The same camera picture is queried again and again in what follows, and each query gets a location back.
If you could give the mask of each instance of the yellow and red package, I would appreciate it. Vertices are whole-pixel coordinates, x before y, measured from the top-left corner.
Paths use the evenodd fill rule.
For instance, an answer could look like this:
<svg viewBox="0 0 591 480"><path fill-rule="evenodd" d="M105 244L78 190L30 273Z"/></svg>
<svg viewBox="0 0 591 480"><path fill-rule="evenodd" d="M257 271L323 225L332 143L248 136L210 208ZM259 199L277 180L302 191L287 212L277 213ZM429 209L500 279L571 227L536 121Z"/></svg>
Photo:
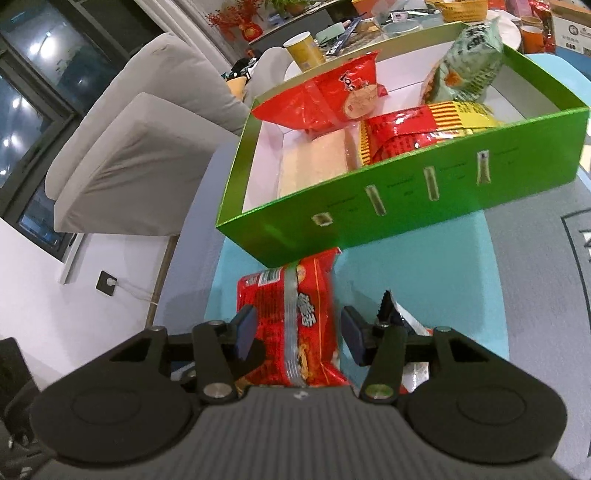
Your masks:
<svg viewBox="0 0 591 480"><path fill-rule="evenodd" d="M379 96L374 51L284 90L252 110L259 120L319 134L369 115Z"/></svg>
<svg viewBox="0 0 591 480"><path fill-rule="evenodd" d="M363 165L371 165L500 124L489 109L480 103L440 102L421 105L363 121L359 156Z"/></svg>
<svg viewBox="0 0 591 480"><path fill-rule="evenodd" d="M337 352L330 271L338 248L298 263L242 277L238 305L254 305L264 363L246 376L255 385L348 385L333 365Z"/></svg>

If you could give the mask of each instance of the bowl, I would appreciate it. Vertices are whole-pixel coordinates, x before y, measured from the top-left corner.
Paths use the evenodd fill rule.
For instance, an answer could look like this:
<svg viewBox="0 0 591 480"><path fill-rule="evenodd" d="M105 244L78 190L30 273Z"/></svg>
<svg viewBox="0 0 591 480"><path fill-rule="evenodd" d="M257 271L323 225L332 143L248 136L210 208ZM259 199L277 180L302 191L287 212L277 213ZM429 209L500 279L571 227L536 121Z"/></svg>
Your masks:
<svg viewBox="0 0 591 480"><path fill-rule="evenodd" d="M436 27L445 23L440 10L435 10L432 14L426 15L425 17L418 17L416 20L421 23L423 28Z"/></svg>
<svg viewBox="0 0 591 480"><path fill-rule="evenodd" d="M394 38L405 33L421 30L421 24L417 20L401 20L400 22L382 25L381 28L388 38Z"/></svg>

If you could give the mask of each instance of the wall outlet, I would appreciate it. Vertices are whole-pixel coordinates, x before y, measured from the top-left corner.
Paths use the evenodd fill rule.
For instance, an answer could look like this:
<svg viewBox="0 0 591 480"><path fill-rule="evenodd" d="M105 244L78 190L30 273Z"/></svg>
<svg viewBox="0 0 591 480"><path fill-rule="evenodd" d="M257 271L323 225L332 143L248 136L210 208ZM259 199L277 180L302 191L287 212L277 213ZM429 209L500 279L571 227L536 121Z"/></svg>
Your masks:
<svg viewBox="0 0 591 480"><path fill-rule="evenodd" d="M116 285L107 285L107 280L109 280L110 278L117 282L117 279L113 275L108 274L105 270L100 272L99 281L96 284L96 289L100 290L102 293L106 293L109 297L112 297L113 293L115 292Z"/></svg>

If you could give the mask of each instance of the sofa cushion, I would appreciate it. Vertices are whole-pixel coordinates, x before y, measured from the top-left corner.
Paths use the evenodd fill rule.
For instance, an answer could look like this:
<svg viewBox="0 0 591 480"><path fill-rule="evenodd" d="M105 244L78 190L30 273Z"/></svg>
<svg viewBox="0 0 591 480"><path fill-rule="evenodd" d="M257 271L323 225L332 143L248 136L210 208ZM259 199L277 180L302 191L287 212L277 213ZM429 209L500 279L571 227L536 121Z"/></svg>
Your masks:
<svg viewBox="0 0 591 480"><path fill-rule="evenodd" d="M256 97L283 83L292 61L290 53L283 47L265 50L252 72L251 81L246 84L244 103L251 107Z"/></svg>
<svg viewBox="0 0 591 480"><path fill-rule="evenodd" d="M228 80L226 85L235 96L241 102L244 100L244 87L246 86L246 77L237 77L232 80Z"/></svg>
<svg viewBox="0 0 591 480"><path fill-rule="evenodd" d="M174 235L217 147L236 135L147 93L105 129L54 207L58 232Z"/></svg>
<svg viewBox="0 0 591 480"><path fill-rule="evenodd" d="M47 173L49 198L57 200L80 160L141 92L168 100L236 134L241 133L249 113L199 50L170 33L160 35L128 62L61 149Z"/></svg>

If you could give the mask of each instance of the orange cup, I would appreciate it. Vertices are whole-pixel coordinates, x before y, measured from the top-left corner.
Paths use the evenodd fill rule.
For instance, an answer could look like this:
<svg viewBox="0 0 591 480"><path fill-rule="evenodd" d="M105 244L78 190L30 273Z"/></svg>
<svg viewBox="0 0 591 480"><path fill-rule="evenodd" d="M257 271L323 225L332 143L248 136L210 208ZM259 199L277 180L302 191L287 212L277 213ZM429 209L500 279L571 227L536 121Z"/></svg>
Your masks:
<svg viewBox="0 0 591 480"><path fill-rule="evenodd" d="M523 50L525 53L544 52L544 36L542 35L541 28L523 25L521 27L521 39L523 40Z"/></svg>
<svg viewBox="0 0 591 480"><path fill-rule="evenodd" d="M530 27L544 28L542 20L540 20L538 17L531 17L528 15L524 15L523 17L521 17L521 24L529 25Z"/></svg>

